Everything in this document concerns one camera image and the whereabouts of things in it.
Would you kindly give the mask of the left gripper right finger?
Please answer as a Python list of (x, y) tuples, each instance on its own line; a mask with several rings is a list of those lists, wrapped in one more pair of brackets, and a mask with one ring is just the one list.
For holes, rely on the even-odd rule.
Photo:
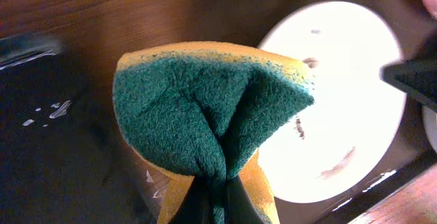
[(225, 223), (264, 224), (238, 176), (227, 181)]

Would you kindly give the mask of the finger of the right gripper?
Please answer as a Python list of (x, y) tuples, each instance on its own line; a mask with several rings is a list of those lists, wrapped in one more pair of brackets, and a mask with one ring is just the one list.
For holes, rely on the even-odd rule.
[(382, 80), (436, 112), (436, 31), (412, 59), (383, 67)]

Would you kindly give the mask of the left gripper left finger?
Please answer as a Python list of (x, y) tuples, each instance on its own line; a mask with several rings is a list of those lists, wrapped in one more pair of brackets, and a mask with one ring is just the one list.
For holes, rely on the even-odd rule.
[(184, 200), (169, 224), (211, 224), (212, 206), (207, 180), (194, 177)]

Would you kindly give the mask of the green yellow sponge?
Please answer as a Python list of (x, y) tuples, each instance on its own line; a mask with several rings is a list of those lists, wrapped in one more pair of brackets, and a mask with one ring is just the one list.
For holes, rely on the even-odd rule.
[(124, 141), (169, 178), (158, 216), (169, 223), (194, 177), (205, 178), (213, 223), (225, 223), (238, 176), (264, 223), (279, 220), (259, 147), (314, 102), (303, 61), (226, 42), (180, 42), (126, 53), (113, 79)]

